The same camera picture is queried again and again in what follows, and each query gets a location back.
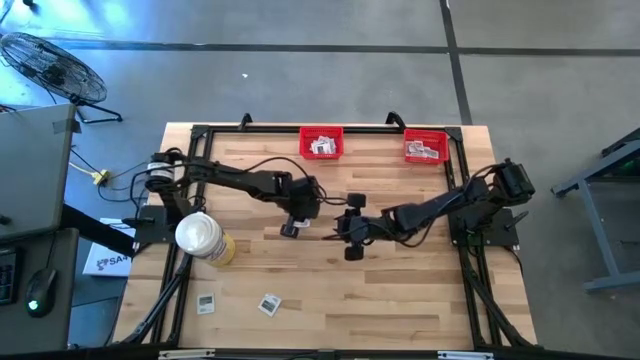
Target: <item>wooden tabletop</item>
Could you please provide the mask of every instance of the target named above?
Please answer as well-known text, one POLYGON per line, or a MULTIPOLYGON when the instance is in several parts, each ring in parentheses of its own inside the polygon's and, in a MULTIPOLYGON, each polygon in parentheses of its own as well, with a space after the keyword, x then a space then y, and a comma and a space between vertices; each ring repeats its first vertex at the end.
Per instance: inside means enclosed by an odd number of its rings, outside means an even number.
MULTIPOLYGON (((161 149, 175 146, 186 152, 193 125, 168 123, 161 149)), ((462 129, 470 172, 494 163, 487 127, 462 129)), ((443 166, 406 163, 402 148, 402 135, 347 134, 339 160, 309 161, 298 155, 297 134, 216 134, 212 159, 246 168, 268 157, 289 157, 315 175, 329 196, 365 193, 364 215, 379 216, 383 208, 422 202, 447 191, 443 166)), ((451 155, 456 159, 454 149, 451 155)), ((267 163, 262 169, 301 175, 284 161, 267 163)), ((214 185, 207 185, 205 196, 208 214, 235 239, 237 252, 222 269, 194 262, 180 346, 472 348, 460 262, 449 243, 446 217, 435 222, 418 248, 377 241, 365 249, 364 260, 347 262, 343 242, 320 241, 332 234, 333 218, 343 213, 342 206, 323 205, 311 227, 294 240, 279 235, 287 216, 274 204, 214 185), (197 315, 196 297, 207 293, 215 295, 215 313, 197 315), (272 318, 258 310, 266 293, 283 299, 272 318)), ((159 203, 153 197, 150 201, 159 203)), ((166 252, 167 246, 153 245, 133 261, 115 340, 131 333, 157 298, 166 252)), ((497 303, 522 335, 535 343, 516 260, 502 248, 487 248, 487 262, 497 303)), ((482 306, 479 313, 489 339, 482 306)), ((173 303, 165 335, 172 314, 173 303)))

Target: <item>red basket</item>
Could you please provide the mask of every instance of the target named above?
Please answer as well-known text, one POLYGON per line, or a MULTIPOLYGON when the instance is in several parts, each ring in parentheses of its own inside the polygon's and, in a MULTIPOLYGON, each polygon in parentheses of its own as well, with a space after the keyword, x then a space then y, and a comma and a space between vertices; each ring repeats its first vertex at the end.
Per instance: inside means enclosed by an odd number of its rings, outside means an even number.
POLYGON ((444 131, 414 130, 406 129, 404 131, 404 147, 407 162, 420 162, 425 164, 442 164, 449 160, 449 141, 444 131), (428 146, 431 150, 438 152, 438 158, 427 158, 421 156, 410 156, 407 154, 407 142, 420 140, 424 146, 428 146))
POLYGON ((337 159, 344 152, 343 130, 339 126, 301 126, 300 155, 305 159, 337 159), (335 154, 314 154, 311 143, 320 136, 332 138, 336 142, 335 154))

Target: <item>fan grille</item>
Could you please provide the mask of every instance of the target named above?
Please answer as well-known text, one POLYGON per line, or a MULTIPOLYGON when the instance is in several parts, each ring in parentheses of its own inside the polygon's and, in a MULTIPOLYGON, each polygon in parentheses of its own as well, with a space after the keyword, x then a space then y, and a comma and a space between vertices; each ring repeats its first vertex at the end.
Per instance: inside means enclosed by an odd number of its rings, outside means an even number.
POLYGON ((95 71, 48 41, 15 32, 0 39, 0 52, 14 69, 52 93, 86 104, 107 98, 104 81, 95 71))

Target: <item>desk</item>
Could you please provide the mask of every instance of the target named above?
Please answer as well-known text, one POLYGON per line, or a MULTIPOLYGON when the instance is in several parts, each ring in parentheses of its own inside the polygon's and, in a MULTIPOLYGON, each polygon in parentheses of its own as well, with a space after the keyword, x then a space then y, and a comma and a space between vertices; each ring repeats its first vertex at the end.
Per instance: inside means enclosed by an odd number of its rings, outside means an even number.
POLYGON ((27 283, 33 274, 44 268, 49 255, 53 235, 33 236, 3 246, 18 246, 24 254, 20 267, 18 300, 11 305, 0 306, 0 354, 54 351, 67 348, 73 277, 76 267, 78 230, 66 229, 56 233, 50 266, 58 271, 56 300, 51 312, 43 318, 27 314, 24 298, 27 283))
MULTIPOLYGON (((167 124, 162 150, 175 146, 186 151, 193 125, 167 124)), ((470 172, 494 163, 487 127, 462 129, 470 172)), ((306 161, 298 155, 297 134, 216 134, 212 159, 245 168, 267 157, 290 157, 317 176, 330 196, 366 193, 364 214, 379 216, 385 207, 447 191, 442 166, 406 163, 402 148, 402 135, 347 134, 339 161, 306 161)), ((299 174, 283 161, 263 168, 299 174)), ((213 185, 207 185, 205 196, 208 213, 238 246, 226 268, 194 262, 181 347, 472 348, 460 263, 449 244, 446 218, 435 222, 416 249, 378 241, 366 249, 363 261, 346 262, 344 243, 319 241, 332 233, 333 218, 343 207, 323 205, 312 226, 293 240, 279 235, 286 215, 275 205, 213 185), (216 312, 197 315, 196 297, 206 293, 215 294, 216 312), (273 318, 257 308, 265 293, 283 299, 273 318)), ((153 245, 134 259, 114 339, 131 333, 155 301, 166 252, 166 246, 153 245)), ((496 301, 522 335, 535 342, 518 264, 502 248, 487 248, 487 261, 496 301)), ((479 313, 489 339, 480 306, 479 313)), ((165 331, 172 314, 170 303, 165 331)))

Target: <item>gray floor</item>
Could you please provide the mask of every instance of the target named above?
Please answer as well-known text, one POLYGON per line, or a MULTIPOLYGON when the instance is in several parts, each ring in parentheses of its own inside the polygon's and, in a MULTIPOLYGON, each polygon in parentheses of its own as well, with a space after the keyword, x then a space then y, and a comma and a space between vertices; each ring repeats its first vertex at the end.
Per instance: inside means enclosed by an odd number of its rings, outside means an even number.
MULTIPOLYGON (((0 31, 151 42, 447 44, 437 0, 39 4, 39 14, 33 16, 16 1, 0 31)), ((640 47, 640 3, 634 0, 449 4, 459 46, 640 47)), ((114 172, 156 150, 167 121, 238 121, 251 112, 256 121, 379 123, 394 110, 408 123, 461 123, 446 54, 72 52, 106 81, 109 96, 103 105, 125 116, 121 124, 84 126, 74 141, 89 161, 114 172), (111 150, 99 151, 105 146, 111 150)), ((602 258, 581 200, 575 195, 556 200, 548 189, 638 127, 640 57, 462 56, 461 66, 473 123, 489 126, 496 156, 522 162, 538 189, 526 205, 530 215, 519 233, 540 344, 637 357, 640 291, 582 291, 584 281, 605 275, 602 258)), ((51 103, 44 90, 11 69, 0 68, 0 84, 0 103, 51 103)), ((128 204, 101 201, 86 176, 74 170, 66 200, 95 217, 131 215, 128 204)), ((83 243, 79 264, 87 251, 83 243)), ((122 285, 77 274, 74 303, 79 306, 72 317, 71 342, 104 342, 116 308, 113 297, 122 285), (107 300, 81 305, 100 299, 107 300), (79 320, 84 313, 103 325, 85 330, 79 320)))

